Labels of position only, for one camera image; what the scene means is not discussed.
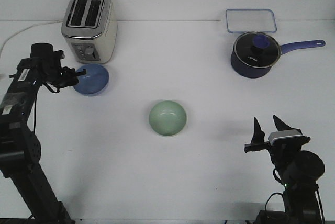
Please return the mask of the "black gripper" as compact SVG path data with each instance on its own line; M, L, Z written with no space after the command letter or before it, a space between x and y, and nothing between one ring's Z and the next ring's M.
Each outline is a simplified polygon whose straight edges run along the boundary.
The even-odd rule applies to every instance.
M299 133L302 131L298 128L293 128L273 115L273 121L278 131L297 130ZM280 171L288 166L293 160L295 155L301 150L304 144L307 144L311 137L297 136L286 139L276 140L274 144L269 141L264 141L265 133L262 131L260 124L256 117L253 118L253 136L250 144L244 145L244 152L254 152L267 150L270 155L271 162L275 168Z
M52 85L56 89L75 86L79 83L79 79L77 77L86 74L86 69L76 72L74 68L66 66L57 68L43 66L41 71L42 83L44 85Z

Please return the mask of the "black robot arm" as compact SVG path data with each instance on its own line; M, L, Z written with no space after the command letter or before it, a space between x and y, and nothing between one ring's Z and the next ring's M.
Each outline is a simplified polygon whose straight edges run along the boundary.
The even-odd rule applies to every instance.
M41 145L27 125L41 86L50 92L79 83L77 72L61 66L62 50L49 43L31 45L28 58L21 59L1 101L1 172L20 193L35 223L74 223L58 201L40 164Z
M265 141L256 118L253 120L253 137L244 146L245 152L267 150L274 165L273 176L283 187L280 193L284 211L264 208L255 223L325 223L317 180L324 174L322 159L313 152L302 150L311 138L273 116L276 132Z

